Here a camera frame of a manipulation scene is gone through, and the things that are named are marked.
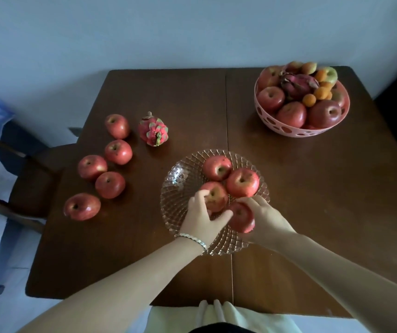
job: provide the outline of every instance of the dragon fruit scale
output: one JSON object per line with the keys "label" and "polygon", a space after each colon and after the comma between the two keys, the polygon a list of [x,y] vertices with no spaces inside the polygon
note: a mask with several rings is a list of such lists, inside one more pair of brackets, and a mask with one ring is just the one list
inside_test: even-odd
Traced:
{"label": "dragon fruit scale", "polygon": [[154,117],[151,112],[142,118],[138,125],[140,138],[150,146],[159,146],[168,139],[168,128],[160,118]]}
{"label": "dragon fruit scale", "polygon": [[319,87],[318,81],[307,74],[284,74],[280,85],[290,100],[297,101]]}

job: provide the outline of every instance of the brown wooden table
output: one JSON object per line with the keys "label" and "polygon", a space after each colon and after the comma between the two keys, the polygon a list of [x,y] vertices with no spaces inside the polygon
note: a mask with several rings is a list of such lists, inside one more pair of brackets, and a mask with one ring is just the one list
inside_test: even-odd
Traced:
{"label": "brown wooden table", "polygon": [[[229,149],[251,160],[268,184],[271,204],[300,233],[397,283],[397,144],[372,99],[349,67],[337,67],[351,99],[345,121],[321,135],[294,139],[270,131],[253,106],[259,68],[109,72],[77,143],[77,160],[102,154],[112,140],[111,113],[134,131],[147,111],[169,127],[169,140],[151,148],[133,133],[123,173],[126,191],[102,201],[87,222],[64,218],[66,199],[94,193],[65,171],[30,271],[26,294],[66,298],[172,240],[160,214],[161,184],[182,157]],[[278,254],[250,246],[234,255],[199,257],[154,305],[197,306],[230,301],[267,313],[349,316],[321,287]]]}

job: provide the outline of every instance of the silver bracelet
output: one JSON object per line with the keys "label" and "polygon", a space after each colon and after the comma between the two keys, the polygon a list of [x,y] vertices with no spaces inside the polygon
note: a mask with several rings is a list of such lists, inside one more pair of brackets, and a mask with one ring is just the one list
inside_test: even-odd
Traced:
{"label": "silver bracelet", "polygon": [[200,244],[203,248],[205,248],[206,252],[208,251],[208,247],[206,246],[206,244],[204,242],[202,242],[201,240],[199,240],[198,238],[195,238],[194,236],[181,233],[181,234],[176,234],[175,238],[177,238],[177,237],[186,237],[186,238],[192,239],[193,241],[196,241],[198,244]]}

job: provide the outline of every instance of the pink plastic basket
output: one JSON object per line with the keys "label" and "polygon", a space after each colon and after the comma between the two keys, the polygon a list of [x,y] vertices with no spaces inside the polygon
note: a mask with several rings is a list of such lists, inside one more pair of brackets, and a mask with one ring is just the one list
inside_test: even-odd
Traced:
{"label": "pink plastic basket", "polygon": [[340,81],[337,81],[334,88],[337,89],[339,92],[341,92],[345,96],[345,105],[342,107],[342,119],[337,124],[335,124],[334,126],[331,126],[329,128],[323,128],[323,129],[295,128],[295,127],[292,127],[287,124],[279,122],[275,117],[266,113],[266,111],[263,109],[263,107],[260,106],[260,104],[257,101],[257,87],[258,86],[257,86],[257,81],[256,81],[255,85],[254,85],[254,105],[255,105],[258,116],[260,117],[262,122],[266,126],[268,126],[268,128],[270,130],[273,130],[274,132],[284,135],[286,137],[305,138],[305,137],[312,137],[313,135],[316,135],[316,134],[321,134],[325,131],[328,131],[330,128],[335,127],[342,120],[344,120],[346,115],[348,114],[348,111],[350,110],[350,97],[348,96],[348,92],[346,91],[346,89],[342,85],[342,83],[340,83]]}

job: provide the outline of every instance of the white wall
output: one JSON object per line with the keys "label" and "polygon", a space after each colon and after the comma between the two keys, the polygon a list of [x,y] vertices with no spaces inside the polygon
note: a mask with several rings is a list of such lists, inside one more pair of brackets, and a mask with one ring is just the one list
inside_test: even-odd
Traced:
{"label": "white wall", "polygon": [[353,67],[397,76],[397,0],[0,0],[0,98],[49,145],[74,141],[108,70]]}

